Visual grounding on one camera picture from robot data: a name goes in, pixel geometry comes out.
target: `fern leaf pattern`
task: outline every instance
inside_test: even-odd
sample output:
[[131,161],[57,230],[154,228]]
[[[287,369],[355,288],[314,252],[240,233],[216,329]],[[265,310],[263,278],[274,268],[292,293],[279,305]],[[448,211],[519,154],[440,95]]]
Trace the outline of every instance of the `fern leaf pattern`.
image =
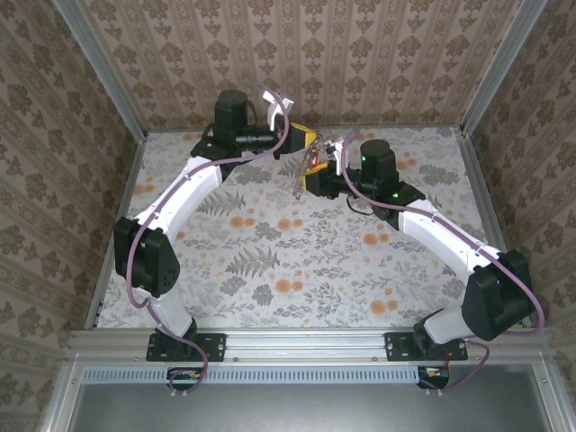
[[229,191],[223,193],[212,193],[198,206],[198,212],[208,213],[211,215],[226,216],[230,215],[233,210],[241,209],[246,205],[244,194],[240,195],[238,191],[232,194]]

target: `gray panel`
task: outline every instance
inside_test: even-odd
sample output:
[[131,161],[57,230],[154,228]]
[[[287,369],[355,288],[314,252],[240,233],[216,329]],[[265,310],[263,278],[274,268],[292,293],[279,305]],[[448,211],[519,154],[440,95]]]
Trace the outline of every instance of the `gray panel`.
[[[468,367],[456,367],[458,374]],[[411,384],[205,385],[171,397],[164,385],[83,386],[72,431],[551,430],[530,366],[489,366],[454,393]]]

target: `floral tabletop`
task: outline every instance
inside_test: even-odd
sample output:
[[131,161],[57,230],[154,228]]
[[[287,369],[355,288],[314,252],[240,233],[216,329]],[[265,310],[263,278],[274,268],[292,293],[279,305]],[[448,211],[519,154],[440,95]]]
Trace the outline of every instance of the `floral tabletop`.
[[[359,164],[364,140],[388,140],[400,178],[484,239],[456,133],[447,127],[362,130],[351,164]],[[129,217],[172,182],[199,138],[148,135]],[[304,193],[295,200],[301,159],[300,152],[238,166],[178,232],[176,287],[200,328],[411,326],[461,299],[464,284],[451,268],[375,216],[351,212],[344,195],[331,201]],[[131,307],[125,289],[112,272],[98,326],[153,327],[146,310]]]

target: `perforated metal strip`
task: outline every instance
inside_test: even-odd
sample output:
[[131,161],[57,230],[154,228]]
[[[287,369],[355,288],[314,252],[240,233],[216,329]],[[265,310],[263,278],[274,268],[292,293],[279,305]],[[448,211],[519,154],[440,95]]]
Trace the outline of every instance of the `perforated metal strip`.
[[[92,366],[84,370],[82,384],[167,383],[165,366]],[[213,366],[209,384],[328,384],[417,383],[416,366],[255,367]],[[189,383],[175,380],[175,383]]]

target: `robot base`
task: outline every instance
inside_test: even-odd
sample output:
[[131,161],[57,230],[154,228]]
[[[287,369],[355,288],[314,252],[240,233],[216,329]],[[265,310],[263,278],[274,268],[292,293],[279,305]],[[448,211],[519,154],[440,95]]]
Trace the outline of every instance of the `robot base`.
[[[183,336],[199,346],[210,362],[223,362],[226,353],[224,333],[196,333],[195,323]],[[148,340],[148,362],[201,362],[202,357],[191,346],[178,342],[156,329]]]
[[450,361],[468,360],[466,344],[462,339],[454,339],[434,350],[424,353],[411,331],[384,334],[386,357],[389,362],[409,362],[418,360],[445,361],[446,353]]

